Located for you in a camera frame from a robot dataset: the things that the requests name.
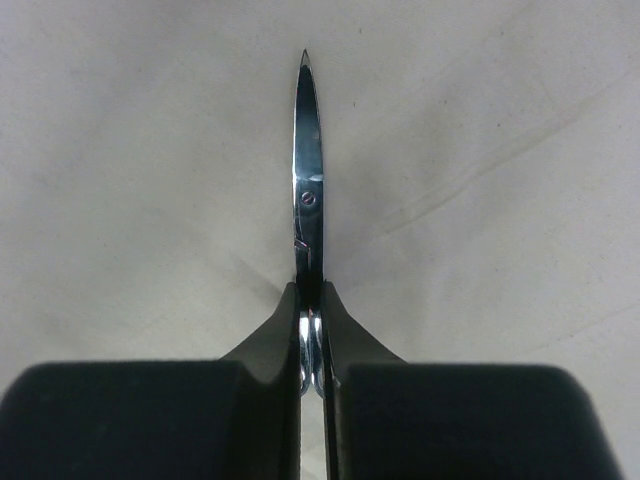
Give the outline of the steel surgical scissors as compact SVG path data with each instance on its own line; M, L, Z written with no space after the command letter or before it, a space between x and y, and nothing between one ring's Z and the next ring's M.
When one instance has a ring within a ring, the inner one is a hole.
M300 294L301 392L324 395L320 295L324 281L324 163L311 59L303 51L293 108L295 283Z

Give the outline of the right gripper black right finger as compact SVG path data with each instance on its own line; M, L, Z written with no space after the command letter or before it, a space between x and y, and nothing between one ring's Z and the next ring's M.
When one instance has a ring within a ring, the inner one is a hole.
M321 296L333 479L618 479L592 402L543 365L416 364Z

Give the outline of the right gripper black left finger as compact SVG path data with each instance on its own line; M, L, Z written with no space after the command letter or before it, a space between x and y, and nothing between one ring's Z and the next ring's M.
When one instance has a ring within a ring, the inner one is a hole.
M46 363L1 401L5 479L296 479L299 295L217 360Z

